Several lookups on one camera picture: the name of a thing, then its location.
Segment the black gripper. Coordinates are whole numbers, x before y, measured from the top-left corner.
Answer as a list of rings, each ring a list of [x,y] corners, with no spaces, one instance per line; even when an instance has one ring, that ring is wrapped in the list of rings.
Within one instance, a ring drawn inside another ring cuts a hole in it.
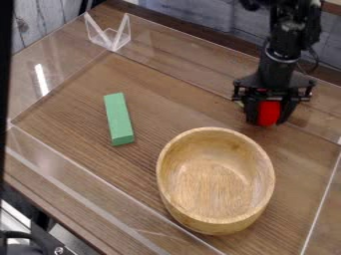
[[[262,53],[255,73],[233,82],[231,99],[243,101],[251,125],[258,125],[259,101],[281,102],[279,124],[287,121],[299,102],[310,101],[316,81],[294,73],[295,65],[295,59],[278,59]]]

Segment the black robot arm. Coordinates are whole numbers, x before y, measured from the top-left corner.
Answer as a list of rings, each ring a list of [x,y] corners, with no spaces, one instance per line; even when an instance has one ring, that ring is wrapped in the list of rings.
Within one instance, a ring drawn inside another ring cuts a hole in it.
[[[297,106],[309,102],[317,82],[308,77],[320,63],[324,0],[239,0],[247,11],[270,10],[269,36],[257,71],[233,82],[231,100],[241,102],[246,121],[259,127],[282,125]]]

